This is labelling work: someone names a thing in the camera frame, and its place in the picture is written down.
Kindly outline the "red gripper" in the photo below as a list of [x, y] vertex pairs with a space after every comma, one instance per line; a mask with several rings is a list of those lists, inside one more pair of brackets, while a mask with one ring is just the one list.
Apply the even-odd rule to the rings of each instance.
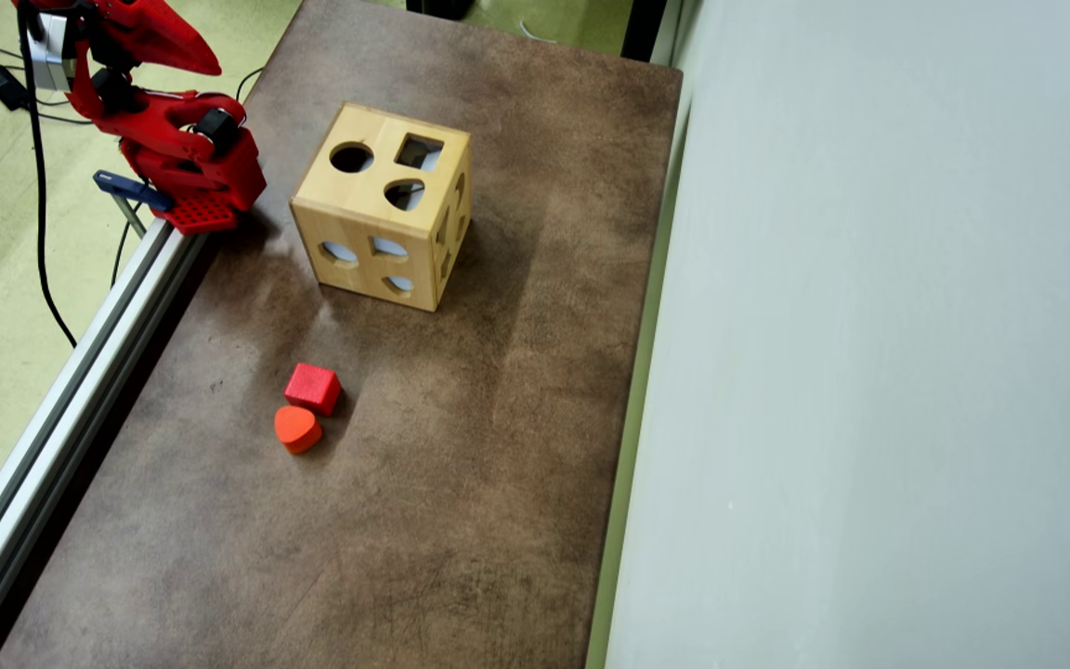
[[112, 71], [129, 72], [141, 62], [205, 76], [221, 75], [213, 49], [165, 1], [133, 1], [129, 9], [135, 25], [126, 37], [126, 47], [111, 33], [113, 22], [107, 20], [95, 1], [73, 1], [73, 42], [86, 46], [93, 60]]

